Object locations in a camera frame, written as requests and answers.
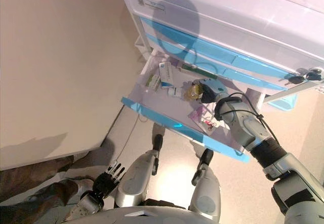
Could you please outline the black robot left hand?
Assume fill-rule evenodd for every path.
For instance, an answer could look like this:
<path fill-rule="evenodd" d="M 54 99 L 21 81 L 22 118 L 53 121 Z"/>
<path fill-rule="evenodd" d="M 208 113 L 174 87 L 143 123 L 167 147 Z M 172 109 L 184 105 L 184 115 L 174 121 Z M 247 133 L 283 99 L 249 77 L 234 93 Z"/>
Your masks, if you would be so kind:
<path fill-rule="evenodd" d="M 125 167 L 114 160 L 94 181 L 95 196 L 100 199 L 106 198 L 117 187 L 124 175 Z"/>

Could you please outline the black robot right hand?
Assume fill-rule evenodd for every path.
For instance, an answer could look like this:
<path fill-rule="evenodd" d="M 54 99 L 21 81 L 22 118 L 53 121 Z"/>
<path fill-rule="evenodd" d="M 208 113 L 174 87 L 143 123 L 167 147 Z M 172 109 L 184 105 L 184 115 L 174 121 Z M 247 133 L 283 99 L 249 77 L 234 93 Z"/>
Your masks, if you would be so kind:
<path fill-rule="evenodd" d="M 227 93 L 227 88 L 218 79 L 199 79 L 191 83 L 197 87 L 197 98 L 194 100 L 199 103 L 216 102 L 216 97 L 221 93 Z"/>

